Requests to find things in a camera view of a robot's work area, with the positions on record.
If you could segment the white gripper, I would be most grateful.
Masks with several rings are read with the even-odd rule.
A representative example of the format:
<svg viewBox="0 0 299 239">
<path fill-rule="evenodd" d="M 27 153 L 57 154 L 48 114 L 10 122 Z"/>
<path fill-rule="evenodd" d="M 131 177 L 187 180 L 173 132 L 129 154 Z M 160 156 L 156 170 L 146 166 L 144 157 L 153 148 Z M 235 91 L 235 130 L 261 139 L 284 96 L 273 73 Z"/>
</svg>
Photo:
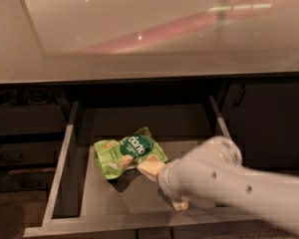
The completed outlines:
<svg viewBox="0 0 299 239">
<path fill-rule="evenodd" d="M 158 182 L 163 193 L 172 200 L 176 211 L 188 209 L 188 201 L 192 198 L 192 176 L 187 160 L 176 159 L 167 165 L 161 161 L 144 160 L 137 165 L 137 169 L 150 181 Z"/>
</svg>

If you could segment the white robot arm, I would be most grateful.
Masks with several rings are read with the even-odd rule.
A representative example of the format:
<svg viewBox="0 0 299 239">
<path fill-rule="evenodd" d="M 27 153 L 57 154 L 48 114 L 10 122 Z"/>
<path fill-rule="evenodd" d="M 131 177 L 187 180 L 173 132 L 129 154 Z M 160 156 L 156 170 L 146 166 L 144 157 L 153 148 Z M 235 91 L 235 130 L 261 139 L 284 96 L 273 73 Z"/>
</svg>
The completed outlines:
<svg viewBox="0 0 299 239">
<path fill-rule="evenodd" d="M 169 163 L 141 161 L 137 169 L 159 185 L 176 210 L 202 197 L 299 236 L 299 176 L 244 167 L 239 148 L 228 137 L 214 136 Z"/>
</svg>

